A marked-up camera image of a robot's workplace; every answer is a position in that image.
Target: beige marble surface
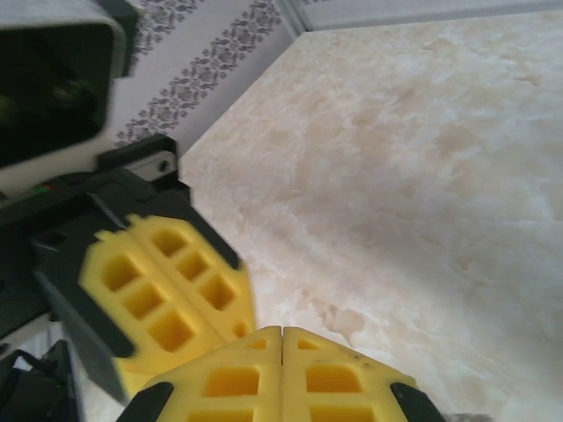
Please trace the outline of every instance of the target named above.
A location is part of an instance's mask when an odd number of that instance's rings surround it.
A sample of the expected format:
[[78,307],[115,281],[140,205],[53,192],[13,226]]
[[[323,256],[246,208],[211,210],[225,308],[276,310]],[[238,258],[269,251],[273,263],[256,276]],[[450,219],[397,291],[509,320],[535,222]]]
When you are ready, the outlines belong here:
[[[182,164],[261,326],[445,412],[561,420],[563,12],[305,34]],[[119,413],[86,390],[90,420]]]

